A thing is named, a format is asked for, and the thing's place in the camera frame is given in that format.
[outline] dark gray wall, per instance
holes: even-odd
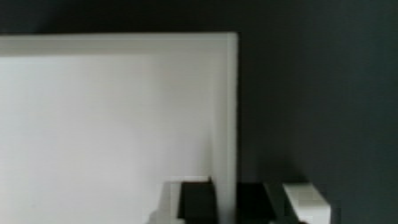
[[[398,220],[395,0],[0,0],[0,32],[240,33],[240,181],[313,181],[334,222]]]

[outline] white panel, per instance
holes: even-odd
[[[214,176],[231,211],[230,38],[0,38],[2,223],[146,224],[178,177]]]
[[[285,184],[299,220],[308,224],[331,224],[331,205],[313,184]]]

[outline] black object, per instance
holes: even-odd
[[[217,224],[217,197],[214,182],[183,182],[178,218],[187,224]]]
[[[262,183],[238,184],[238,224],[269,223],[276,219],[270,198]]]

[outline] white board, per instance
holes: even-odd
[[[233,223],[235,120],[235,34],[0,37],[0,223],[146,224],[208,176]]]

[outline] black background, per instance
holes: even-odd
[[[0,33],[240,35],[238,178],[317,184],[334,223],[398,221],[398,1],[0,0]]]

